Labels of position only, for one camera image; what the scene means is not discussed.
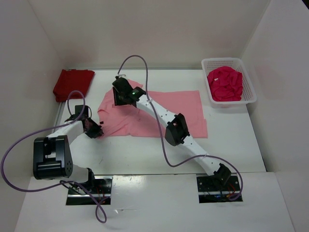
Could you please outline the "dark red t-shirt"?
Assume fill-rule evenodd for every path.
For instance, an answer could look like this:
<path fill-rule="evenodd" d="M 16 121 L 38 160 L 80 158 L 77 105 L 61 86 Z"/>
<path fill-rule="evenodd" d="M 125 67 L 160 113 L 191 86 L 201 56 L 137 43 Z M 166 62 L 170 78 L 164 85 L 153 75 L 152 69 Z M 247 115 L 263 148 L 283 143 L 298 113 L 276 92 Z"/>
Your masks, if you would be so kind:
<path fill-rule="evenodd" d="M 56 102 L 66 101 L 74 90 L 86 96 L 94 75 L 91 70 L 62 70 L 53 89 Z"/>

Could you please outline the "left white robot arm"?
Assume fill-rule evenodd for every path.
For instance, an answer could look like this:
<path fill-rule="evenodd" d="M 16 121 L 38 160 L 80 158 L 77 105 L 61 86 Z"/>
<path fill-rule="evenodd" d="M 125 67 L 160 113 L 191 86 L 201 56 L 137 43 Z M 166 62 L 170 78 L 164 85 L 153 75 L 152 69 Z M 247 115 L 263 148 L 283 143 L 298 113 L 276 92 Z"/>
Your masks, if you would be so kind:
<path fill-rule="evenodd" d="M 73 164 L 70 145 L 82 134 L 91 139 L 103 135 L 102 126 L 89 117 L 73 121 L 65 121 L 66 126 L 59 128 L 47 137 L 39 137 L 34 141 L 33 174 L 36 179 L 56 179 L 73 181 L 85 193 L 96 189 L 97 182 L 90 168 L 82 168 Z"/>

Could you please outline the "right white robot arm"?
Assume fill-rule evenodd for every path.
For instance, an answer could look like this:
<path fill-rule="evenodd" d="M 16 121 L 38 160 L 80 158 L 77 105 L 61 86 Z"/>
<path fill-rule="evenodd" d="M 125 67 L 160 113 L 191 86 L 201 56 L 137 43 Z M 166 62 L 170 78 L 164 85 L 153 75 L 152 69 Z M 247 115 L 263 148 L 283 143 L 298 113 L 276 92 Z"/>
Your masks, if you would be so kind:
<path fill-rule="evenodd" d="M 114 103 L 116 105 L 133 105 L 145 111 L 156 119 L 158 124 L 162 150 L 166 163 L 170 167 L 178 167 L 190 160 L 195 160 L 210 176 L 212 185 L 217 190 L 223 190 L 229 183 L 231 171 L 210 156 L 191 136 L 183 114 L 175 114 L 149 97 L 148 93 L 140 87 L 112 87 Z M 177 146 L 189 153 L 189 158 L 178 164 L 171 164 L 167 158 L 164 142 Z"/>

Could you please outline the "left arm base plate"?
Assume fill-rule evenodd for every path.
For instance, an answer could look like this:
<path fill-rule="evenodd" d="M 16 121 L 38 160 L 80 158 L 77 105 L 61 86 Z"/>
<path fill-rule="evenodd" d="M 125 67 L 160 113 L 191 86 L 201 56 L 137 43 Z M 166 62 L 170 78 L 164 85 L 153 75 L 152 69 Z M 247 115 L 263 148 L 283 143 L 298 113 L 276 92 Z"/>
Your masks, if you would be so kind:
<path fill-rule="evenodd" d="M 101 205 L 111 204 L 111 192 L 112 192 L 112 176 L 96 175 L 93 181 L 92 187 L 85 188 L 90 194 L 96 199 Z M 90 195 L 86 193 L 82 188 L 77 185 L 68 185 L 66 205 L 77 206 L 77 205 L 95 205 Z"/>

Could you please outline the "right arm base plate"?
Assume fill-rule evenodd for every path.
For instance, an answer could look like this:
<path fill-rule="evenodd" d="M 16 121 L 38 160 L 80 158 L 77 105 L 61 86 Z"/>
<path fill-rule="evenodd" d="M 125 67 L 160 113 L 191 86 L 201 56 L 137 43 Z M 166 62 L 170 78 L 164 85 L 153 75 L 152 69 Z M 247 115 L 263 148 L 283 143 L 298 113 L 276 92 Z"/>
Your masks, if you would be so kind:
<path fill-rule="evenodd" d="M 215 186 L 209 176 L 197 176 L 197 190 L 199 203 L 226 203 L 243 201 L 241 195 L 235 200 L 230 200 L 230 197 L 235 197 L 240 191 L 239 180 L 236 175 L 232 175 L 227 183 L 221 188 Z"/>

